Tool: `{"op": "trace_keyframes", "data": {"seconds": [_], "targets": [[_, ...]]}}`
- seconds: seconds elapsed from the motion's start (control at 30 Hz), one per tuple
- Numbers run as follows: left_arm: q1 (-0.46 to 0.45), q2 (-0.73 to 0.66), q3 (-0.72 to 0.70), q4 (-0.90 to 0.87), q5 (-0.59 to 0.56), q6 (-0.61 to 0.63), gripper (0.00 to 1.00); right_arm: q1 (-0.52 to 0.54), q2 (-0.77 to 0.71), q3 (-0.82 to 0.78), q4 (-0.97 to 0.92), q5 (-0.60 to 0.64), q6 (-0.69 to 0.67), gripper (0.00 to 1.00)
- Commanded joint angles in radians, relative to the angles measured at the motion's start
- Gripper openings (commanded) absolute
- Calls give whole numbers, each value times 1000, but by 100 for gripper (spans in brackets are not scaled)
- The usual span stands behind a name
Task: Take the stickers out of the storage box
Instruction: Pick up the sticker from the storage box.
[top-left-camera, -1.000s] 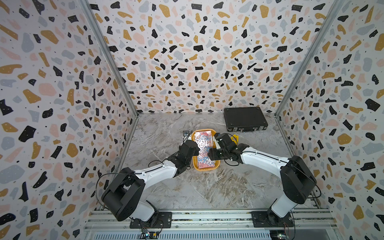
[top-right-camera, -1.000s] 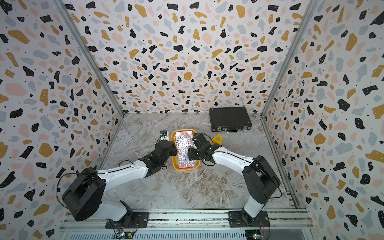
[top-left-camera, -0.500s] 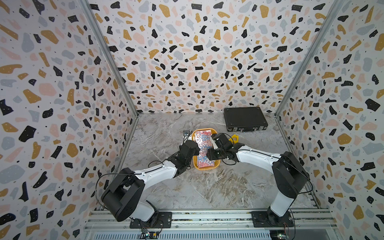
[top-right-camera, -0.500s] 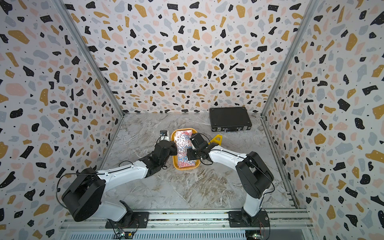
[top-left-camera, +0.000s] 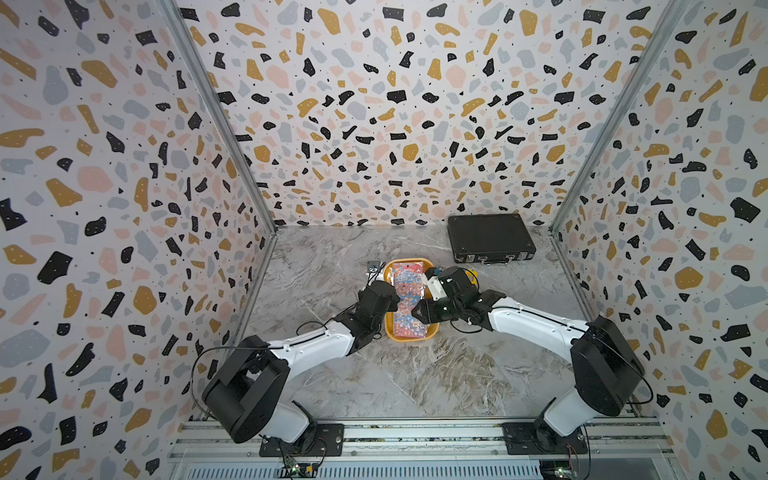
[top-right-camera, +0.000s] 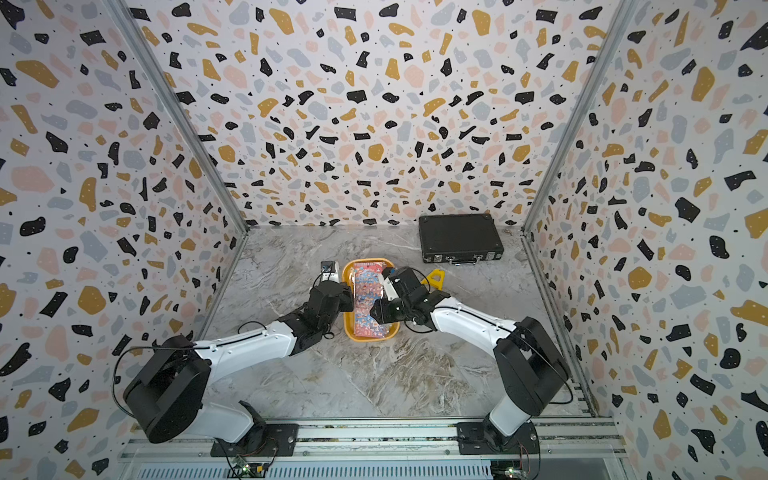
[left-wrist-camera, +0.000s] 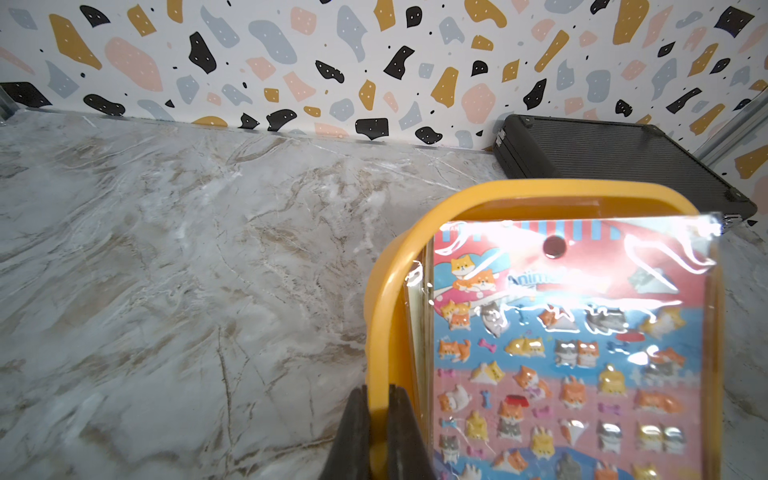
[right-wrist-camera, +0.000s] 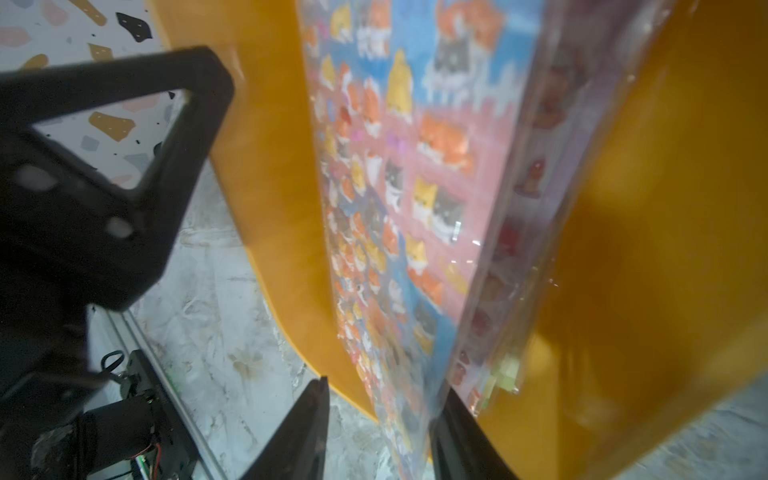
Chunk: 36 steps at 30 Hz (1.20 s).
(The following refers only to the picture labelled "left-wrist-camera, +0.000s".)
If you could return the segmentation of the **red blue cat sticker sheet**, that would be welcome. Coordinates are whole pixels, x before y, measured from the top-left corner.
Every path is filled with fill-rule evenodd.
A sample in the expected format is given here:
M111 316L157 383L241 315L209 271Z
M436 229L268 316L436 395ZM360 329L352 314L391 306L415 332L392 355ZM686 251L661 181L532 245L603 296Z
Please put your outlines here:
M408 285L439 479L702 479L712 214L449 221Z

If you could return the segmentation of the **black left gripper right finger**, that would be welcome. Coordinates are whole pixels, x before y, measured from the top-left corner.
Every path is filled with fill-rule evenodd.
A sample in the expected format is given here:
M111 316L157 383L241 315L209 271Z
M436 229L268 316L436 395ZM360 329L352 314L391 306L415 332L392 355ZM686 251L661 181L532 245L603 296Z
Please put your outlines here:
M430 454L424 444L407 391L389 386L387 411L387 478L435 480Z

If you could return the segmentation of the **yellow plastic storage box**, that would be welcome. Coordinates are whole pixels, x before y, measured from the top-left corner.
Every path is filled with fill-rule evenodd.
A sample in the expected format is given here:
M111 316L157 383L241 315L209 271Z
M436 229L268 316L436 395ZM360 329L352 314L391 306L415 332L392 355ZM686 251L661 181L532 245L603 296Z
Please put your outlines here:
M434 207L384 250L369 277L364 300L373 475L387 478L386 423L390 385L407 391L427 448L424 406L417 374L421 356L414 347L422 334L414 318L425 296L421 291L412 291L408 282L427 242L439 226L454 220L540 221L699 214L715 215L721 225L715 249L717 265L711 283L714 293L709 310L711 320L705 343L709 357L705 372L703 442L706 475L702 479L719 478L724 376L724 292L719 263L721 218L698 211L681 194L661 185L605 180L503 180L476 185Z

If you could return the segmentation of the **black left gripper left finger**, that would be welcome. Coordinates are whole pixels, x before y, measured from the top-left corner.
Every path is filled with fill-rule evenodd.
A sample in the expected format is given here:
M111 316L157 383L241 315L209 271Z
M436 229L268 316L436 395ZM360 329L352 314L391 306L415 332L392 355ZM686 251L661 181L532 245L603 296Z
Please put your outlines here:
M319 480L368 480L370 473L371 416L366 385L354 388Z

